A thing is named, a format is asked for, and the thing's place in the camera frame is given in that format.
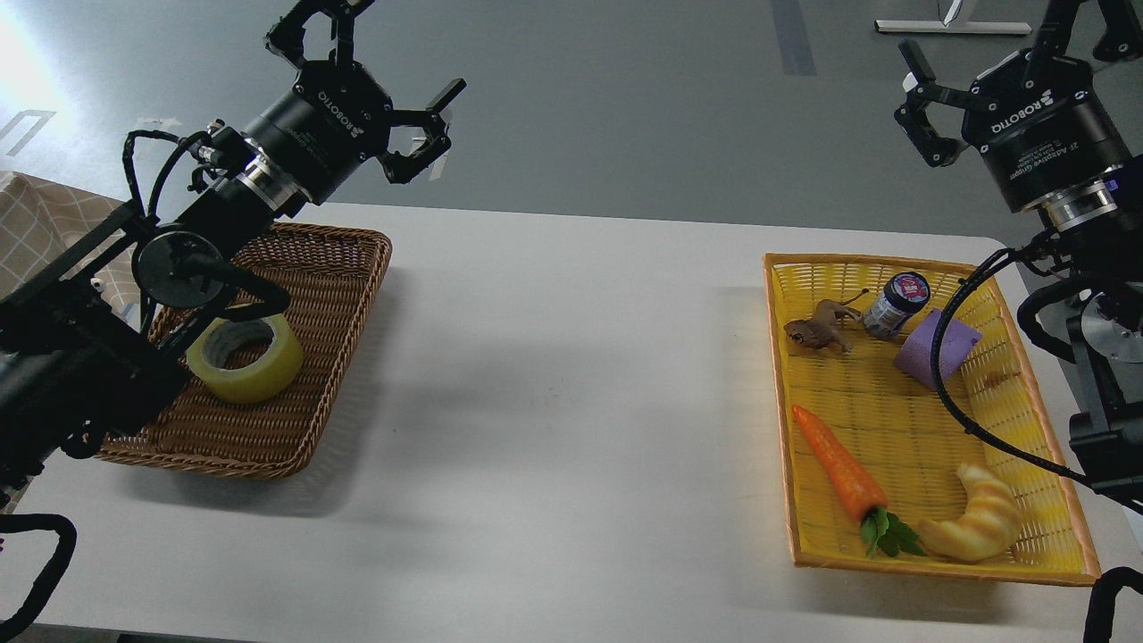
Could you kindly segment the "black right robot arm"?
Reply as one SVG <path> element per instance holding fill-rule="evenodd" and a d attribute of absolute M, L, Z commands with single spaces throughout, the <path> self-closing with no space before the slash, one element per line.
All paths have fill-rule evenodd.
<path fill-rule="evenodd" d="M 1140 402 L 1112 363 L 1140 363 L 1140 155 L 1130 153 L 1094 89 L 1090 62 L 1068 56 L 1078 1 L 1052 1 L 1032 47 L 1012 53 L 967 89 L 940 86 L 911 39 L 897 123 L 932 167 L 980 151 L 1013 212 L 1037 212 L 1044 230 L 1004 248 L 961 282 L 932 333 L 940 402 L 968 435 L 1140 513 Z M 1014 262 L 1053 278 L 1016 319 L 1036 347 L 1076 365 L 1084 411 L 1069 421 L 1081 472 L 1005 443 L 964 413 L 940 373 L 948 324 L 968 296 Z"/>

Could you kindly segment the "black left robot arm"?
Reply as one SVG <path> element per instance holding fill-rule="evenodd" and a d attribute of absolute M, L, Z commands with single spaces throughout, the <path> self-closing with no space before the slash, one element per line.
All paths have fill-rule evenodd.
<path fill-rule="evenodd" d="M 3 508 L 50 455 L 96 455 L 130 437 L 187 386 L 179 357 L 216 321 L 288 310 L 275 282 L 234 257 L 279 217 L 323 204 L 375 159 L 411 182 L 451 147 L 454 79 L 422 108 L 397 108 L 355 61 L 366 1 L 298 1 L 266 33 L 291 87 L 237 129 L 131 130 L 130 192 L 43 270 L 3 297 Z"/>

